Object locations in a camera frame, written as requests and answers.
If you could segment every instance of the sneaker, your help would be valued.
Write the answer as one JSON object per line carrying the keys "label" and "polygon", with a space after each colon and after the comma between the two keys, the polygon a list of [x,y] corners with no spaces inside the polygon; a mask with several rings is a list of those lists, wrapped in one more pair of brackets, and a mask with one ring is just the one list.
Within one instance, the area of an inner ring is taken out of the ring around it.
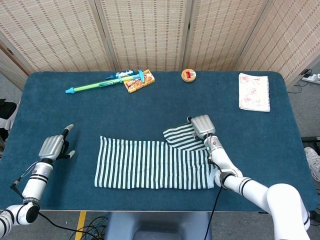
{"label": "sneaker", "polygon": [[320,183],[320,156],[311,147],[305,147],[304,152],[311,170],[312,177]]}

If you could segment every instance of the black and white striped fabric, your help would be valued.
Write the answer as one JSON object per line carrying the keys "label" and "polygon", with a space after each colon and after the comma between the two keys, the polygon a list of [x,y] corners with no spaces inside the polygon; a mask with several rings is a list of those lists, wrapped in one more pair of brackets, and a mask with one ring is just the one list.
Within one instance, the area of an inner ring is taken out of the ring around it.
{"label": "black and white striped fabric", "polygon": [[166,130],[168,142],[101,136],[94,185],[117,189],[213,188],[215,169],[208,164],[205,146],[192,137],[193,132],[187,123]]}
{"label": "black and white striped fabric", "polygon": [[194,127],[191,122],[176,128],[169,128],[163,132],[165,140],[174,148],[181,150],[205,150],[206,147],[201,140],[196,140]]}

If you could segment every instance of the blue tablecloth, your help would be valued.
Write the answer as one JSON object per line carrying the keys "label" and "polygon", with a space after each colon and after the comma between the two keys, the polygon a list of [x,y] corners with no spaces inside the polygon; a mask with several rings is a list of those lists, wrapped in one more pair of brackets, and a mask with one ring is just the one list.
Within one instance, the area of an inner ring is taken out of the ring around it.
{"label": "blue tablecloth", "polygon": [[[0,208],[20,204],[9,186],[34,161],[45,138],[74,124],[68,136],[72,159],[54,163],[41,199],[48,210],[211,211],[219,188],[109,189],[94,187],[100,135],[126,140],[164,140],[168,127],[187,116],[208,114],[227,154],[244,176],[270,186],[291,184],[306,208],[317,204],[300,134],[282,76],[268,76],[271,112],[239,109],[239,72],[197,72],[185,83],[180,72],[154,72],[156,82],[134,93],[122,84],[65,94],[70,87],[100,82],[108,72],[37,72],[26,81],[21,105],[0,162]],[[18,185],[22,191],[26,177]],[[258,211],[234,192],[223,191],[218,211]]]}

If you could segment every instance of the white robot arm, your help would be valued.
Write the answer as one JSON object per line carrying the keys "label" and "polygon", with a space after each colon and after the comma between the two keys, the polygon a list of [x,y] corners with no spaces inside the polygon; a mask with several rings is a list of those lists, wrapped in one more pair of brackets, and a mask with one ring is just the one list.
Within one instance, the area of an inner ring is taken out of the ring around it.
{"label": "white robot arm", "polygon": [[57,159],[70,159],[75,154],[74,150],[66,154],[69,147],[66,137],[73,126],[73,124],[67,126],[61,135],[45,139],[39,152],[40,161],[35,163],[22,194],[18,191],[16,185],[24,177],[24,174],[10,186],[21,196],[23,204],[9,206],[0,214],[0,239],[8,235],[13,226],[28,225],[37,219],[40,199],[54,168],[53,163]]}
{"label": "white robot arm", "polygon": [[299,192],[288,184],[266,187],[249,177],[243,177],[222,147],[208,115],[189,118],[195,134],[204,139],[209,163],[218,166],[214,182],[226,190],[236,192],[272,216],[275,240],[310,240],[308,212]]}

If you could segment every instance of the spiral notebook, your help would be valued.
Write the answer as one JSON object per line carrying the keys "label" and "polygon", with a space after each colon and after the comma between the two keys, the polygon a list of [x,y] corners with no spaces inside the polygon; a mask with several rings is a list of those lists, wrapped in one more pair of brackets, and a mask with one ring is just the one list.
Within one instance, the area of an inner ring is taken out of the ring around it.
{"label": "spiral notebook", "polygon": [[269,80],[267,76],[239,74],[239,108],[270,112]]}

